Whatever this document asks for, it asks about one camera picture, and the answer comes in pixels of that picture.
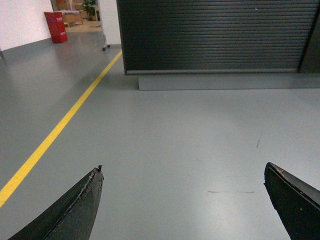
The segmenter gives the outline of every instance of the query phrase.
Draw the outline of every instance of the white wall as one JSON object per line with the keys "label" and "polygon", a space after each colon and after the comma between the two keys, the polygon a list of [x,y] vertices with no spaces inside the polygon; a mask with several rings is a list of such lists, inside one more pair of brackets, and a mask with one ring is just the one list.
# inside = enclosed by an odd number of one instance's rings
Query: white wall
{"label": "white wall", "polygon": [[11,49],[50,38],[44,12],[50,0],[0,0],[0,48]]}
{"label": "white wall", "polygon": [[99,0],[103,32],[108,44],[121,44],[117,0]]}

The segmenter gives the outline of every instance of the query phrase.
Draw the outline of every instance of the gray floor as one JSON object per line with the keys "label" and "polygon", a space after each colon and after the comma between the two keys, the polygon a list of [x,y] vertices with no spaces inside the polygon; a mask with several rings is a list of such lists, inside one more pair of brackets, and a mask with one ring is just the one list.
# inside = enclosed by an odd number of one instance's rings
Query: gray floor
{"label": "gray floor", "polygon": [[[120,51],[68,36],[0,63],[1,187]],[[0,239],[99,164],[91,240],[290,239],[264,167],[320,189],[320,89],[139,91],[123,72],[120,58],[0,208]]]}

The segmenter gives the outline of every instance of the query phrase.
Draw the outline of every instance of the roller shutter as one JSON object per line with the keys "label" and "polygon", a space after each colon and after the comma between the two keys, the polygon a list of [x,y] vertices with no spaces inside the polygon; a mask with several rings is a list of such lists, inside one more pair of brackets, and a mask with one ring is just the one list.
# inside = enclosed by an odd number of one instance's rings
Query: roller shutter
{"label": "roller shutter", "polygon": [[118,0],[125,71],[294,72],[319,0]]}

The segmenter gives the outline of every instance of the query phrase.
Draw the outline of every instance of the red bin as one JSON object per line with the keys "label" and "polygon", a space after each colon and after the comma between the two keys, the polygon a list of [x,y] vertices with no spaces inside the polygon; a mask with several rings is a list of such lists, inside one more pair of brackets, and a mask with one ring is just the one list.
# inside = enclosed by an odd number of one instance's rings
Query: red bin
{"label": "red bin", "polygon": [[49,27],[53,43],[63,43],[68,40],[64,19],[61,12],[45,12],[46,22]]}

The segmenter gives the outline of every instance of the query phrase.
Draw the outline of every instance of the yellow stripe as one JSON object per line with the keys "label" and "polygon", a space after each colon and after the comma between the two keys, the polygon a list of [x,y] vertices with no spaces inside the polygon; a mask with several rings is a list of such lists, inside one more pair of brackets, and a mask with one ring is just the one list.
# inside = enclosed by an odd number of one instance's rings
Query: yellow stripe
{"label": "yellow stripe", "polygon": [[65,128],[68,122],[79,110],[81,105],[89,97],[101,79],[107,74],[111,67],[122,55],[120,51],[117,56],[110,62],[110,64],[100,73],[100,75],[94,80],[94,82],[89,86],[89,88],[84,92],[84,94],[79,98],[79,100],[73,105],[73,107],[67,112],[67,114],[62,118],[62,120],[57,124],[57,126],[52,130],[52,132],[43,140],[43,142],[38,146],[38,148],[33,152],[33,154],[27,159],[27,161],[20,167],[20,169],[13,175],[9,182],[0,191],[0,208],[5,204],[8,198],[14,193],[17,187],[25,179],[32,168],[37,164],[39,159],[47,151],[54,140],[59,136],[61,131]]}

